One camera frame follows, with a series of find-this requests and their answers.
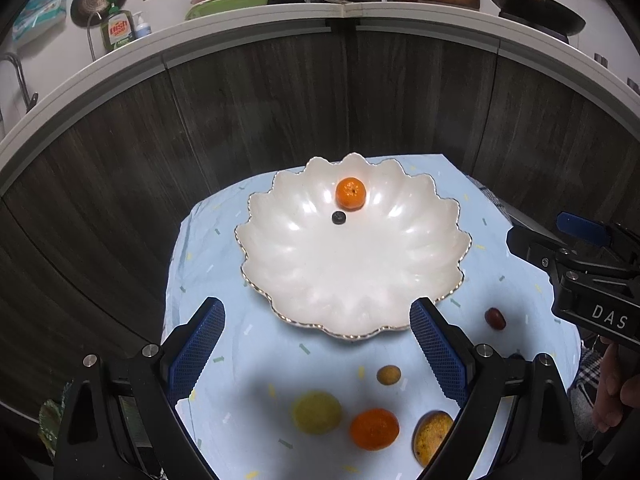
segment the white wall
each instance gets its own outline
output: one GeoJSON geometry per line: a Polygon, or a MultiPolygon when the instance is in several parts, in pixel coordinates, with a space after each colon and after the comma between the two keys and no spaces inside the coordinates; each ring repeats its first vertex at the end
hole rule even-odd
{"type": "MultiPolygon", "coordinates": [[[[72,0],[67,0],[67,9],[72,0]]],[[[570,38],[574,47],[593,58],[601,54],[609,61],[609,69],[626,83],[630,77],[640,83],[640,56],[635,50],[616,15],[605,0],[557,0],[575,10],[586,21],[584,30],[570,38]]],[[[152,30],[158,31],[180,23],[189,9],[188,0],[127,0],[125,9],[142,10],[152,30]]],[[[499,9],[491,0],[480,0],[480,11],[498,15],[499,9]]],[[[104,54],[99,28],[92,30],[97,56],[104,54]]],[[[0,45],[0,51],[15,52],[10,38],[0,45]]],[[[66,22],[48,30],[18,52],[30,92],[43,98],[73,74],[91,63],[91,55],[84,28],[77,27],[67,14],[66,22]]],[[[0,139],[24,115],[24,104],[18,89],[13,67],[0,63],[0,110],[4,115],[4,129],[0,124],[0,139]]]]}

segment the light blue tablecloth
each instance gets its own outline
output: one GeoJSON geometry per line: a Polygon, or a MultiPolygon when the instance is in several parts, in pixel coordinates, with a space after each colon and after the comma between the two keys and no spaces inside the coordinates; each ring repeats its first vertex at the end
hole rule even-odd
{"type": "MultiPolygon", "coordinates": [[[[408,174],[429,173],[441,197],[457,199],[460,228],[473,238],[461,263],[463,285],[438,304],[447,321],[473,343],[489,343],[503,356],[519,351],[531,359],[548,352],[569,387],[580,358],[577,330],[551,314],[547,275],[509,252],[509,222],[444,156],[393,158],[408,174]],[[484,322],[484,311],[492,306],[507,319],[503,332],[484,322]]],[[[415,425],[432,410],[455,418],[458,407],[442,395],[412,333],[351,343],[289,326],[242,279],[244,257],[234,229],[248,220],[249,195],[268,191],[273,175],[223,189],[182,222],[169,269],[163,339],[207,296],[223,301],[226,327],[191,397],[178,402],[178,414],[221,480],[415,479],[421,471],[412,453],[415,425]],[[402,370],[394,386],[376,381],[376,371],[386,364],[402,370]],[[311,389],[331,392],[343,406],[342,423],[323,436],[300,433],[290,418],[294,400],[311,389]],[[357,413],[373,407],[394,412],[401,432],[389,448],[365,452],[350,441],[348,428],[357,413]]],[[[471,478],[487,472],[509,407],[503,400],[471,478]]]]}

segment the orange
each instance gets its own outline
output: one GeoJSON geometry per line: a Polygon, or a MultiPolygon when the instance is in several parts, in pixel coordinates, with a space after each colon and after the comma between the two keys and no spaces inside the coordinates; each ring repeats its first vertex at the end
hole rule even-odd
{"type": "Polygon", "coordinates": [[[391,446],[400,433],[396,416],[383,408],[367,410],[356,416],[349,428],[354,444],[367,451],[391,446]]]}
{"type": "Polygon", "coordinates": [[[348,176],[338,182],[335,187],[335,201],[343,209],[354,211],[364,206],[367,190],[364,184],[353,176],[348,176]]]}

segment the hand soap bottle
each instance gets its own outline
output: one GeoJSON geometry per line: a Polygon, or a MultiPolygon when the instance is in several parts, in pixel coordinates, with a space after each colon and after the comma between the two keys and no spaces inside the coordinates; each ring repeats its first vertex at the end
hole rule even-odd
{"type": "Polygon", "coordinates": [[[111,7],[102,20],[102,42],[107,52],[131,43],[136,39],[133,18],[128,10],[116,6],[115,0],[109,0],[111,7]]]}

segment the dark small fruit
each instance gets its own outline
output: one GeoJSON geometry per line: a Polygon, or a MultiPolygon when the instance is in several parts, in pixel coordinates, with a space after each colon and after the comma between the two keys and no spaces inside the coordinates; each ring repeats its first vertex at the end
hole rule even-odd
{"type": "Polygon", "coordinates": [[[347,221],[347,215],[344,211],[336,211],[331,215],[331,221],[336,225],[342,225],[347,221]]]}
{"type": "Polygon", "coordinates": [[[504,320],[502,313],[494,307],[491,307],[484,313],[484,320],[494,330],[504,330],[507,326],[507,322],[504,320]]]}

